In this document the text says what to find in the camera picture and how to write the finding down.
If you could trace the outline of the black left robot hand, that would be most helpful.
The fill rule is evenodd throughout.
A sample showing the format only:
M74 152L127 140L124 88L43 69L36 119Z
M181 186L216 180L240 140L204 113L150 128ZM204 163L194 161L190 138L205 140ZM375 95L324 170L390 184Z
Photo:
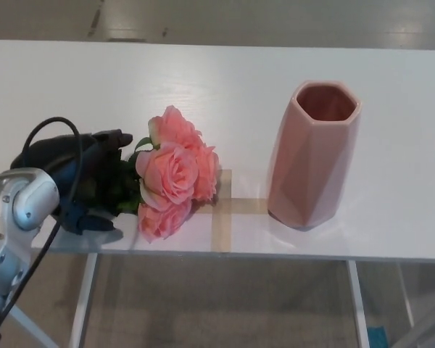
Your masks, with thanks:
M129 197L121 160L122 148L133 136L121 130L86 133L82 141L82 173L75 196L69 193L76 175L77 141L74 135L56 136L32 144L18 155L12 169L34 167L44 170L57 185L60 205L51 216L68 232L107 232L115 229L113 217L122 211L117 204Z

